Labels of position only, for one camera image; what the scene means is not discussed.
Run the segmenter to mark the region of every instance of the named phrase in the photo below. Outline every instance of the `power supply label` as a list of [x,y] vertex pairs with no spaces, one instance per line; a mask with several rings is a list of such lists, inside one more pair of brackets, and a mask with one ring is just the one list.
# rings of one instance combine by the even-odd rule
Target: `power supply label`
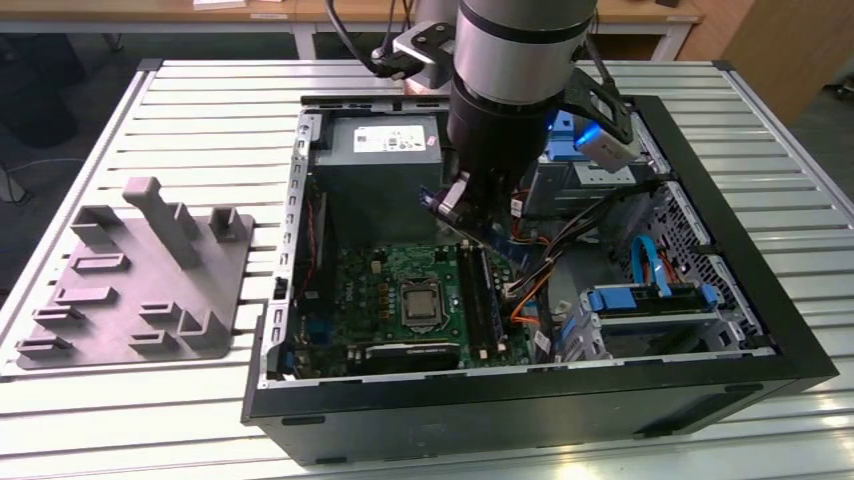
[[353,151],[424,152],[428,150],[425,127],[421,125],[360,127],[354,132]]

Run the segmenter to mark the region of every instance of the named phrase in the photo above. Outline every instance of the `orange wire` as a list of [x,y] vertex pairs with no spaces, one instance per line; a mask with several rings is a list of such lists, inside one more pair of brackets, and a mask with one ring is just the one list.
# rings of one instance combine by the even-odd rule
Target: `orange wire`
[[532,289],[532,291],[529,292],[529,294],[525,296],[525,298],[522,299],[522,301],[520,302],[520,305],[517,305],[517,309],[513,311],[513,315],[510,315],[510,318],[513,318],[513,321],[517,322],[518,319],[524,318],[526,320],[533,320],[534,322],[537,322],[537,324],[540,324],[540,321],[534,320],[532,317],[520,317],[520,312],[522,311],[522,307],[525,306],[525,304],[528,303],[528,301],[532,299],[532,297],[534,296],[534,294],[537,293],[537,291],[540,290],[540,287],[544,286],[544,283],[546,283],[546,280],[549,280],[549,277],[552,277],[554,270],[552,270],[546,276],[540,280],[540,282],[537,282],[537,285],[534,285],[534,288]]
[[672,282],[680,281],[680,274],[677,273],[677,269],[670,263],[670,259],[665,255],[658,255],[658,258],[662,259],[662,263],[665,264],[665,270],[668,270],[668,276],[670,277]]
[[540,325],[540,321],[534,317],[517,317],[513,319],[514,323],[528,323],[530,325]]

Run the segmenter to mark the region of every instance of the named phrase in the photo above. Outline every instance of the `green circuit board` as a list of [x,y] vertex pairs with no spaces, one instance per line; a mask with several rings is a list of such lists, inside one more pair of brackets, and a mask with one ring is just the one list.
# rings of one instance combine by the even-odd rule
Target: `green circuit board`
[[[469,327],[457,265],[457,246],[388,246],[338,252],[336,314],[332,341],[316,346],[313,366],[321,376],[346,374],[350,345],[396,342],[449,342],[461,346],[460,368],[525,365],[530,362],[528,332],[506,331],[508,350],[482,359],[469,349]],[[497,283],[510,280],[510,265],[490,257]],[[441,317],[436,325],[408,325],[408,289],[436,288]]]

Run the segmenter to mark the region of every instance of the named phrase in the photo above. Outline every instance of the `ram slot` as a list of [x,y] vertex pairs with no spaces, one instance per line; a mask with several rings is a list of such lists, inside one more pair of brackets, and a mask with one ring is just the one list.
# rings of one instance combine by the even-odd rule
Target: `ram slot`
[[497,351],[502,333],[501,330],[496,332],[497,324],[501,329],[501,318],[494,318],[498,317],[498,300],[482,250],[468,246],[458,247],[457,266],[469,328],[469,348],[473,357],[484,360],[489,358],[490,352]]

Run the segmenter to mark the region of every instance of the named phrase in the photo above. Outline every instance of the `blue light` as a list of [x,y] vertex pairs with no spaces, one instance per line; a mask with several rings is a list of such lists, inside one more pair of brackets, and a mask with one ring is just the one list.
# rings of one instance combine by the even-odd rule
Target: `blue light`
[[576,141],[576,146],[581,147],[584,144],[586,144],[590,140],[593,140],[594,138],[597,138],[597,136],[600,135],[600,132],[602,131],[602,128],[600,127],[600,125],[597,125],[596,123],[588,127],[588,130],[585,130],[585,133],[582,133],[582,136],[578,138],[578,140]]

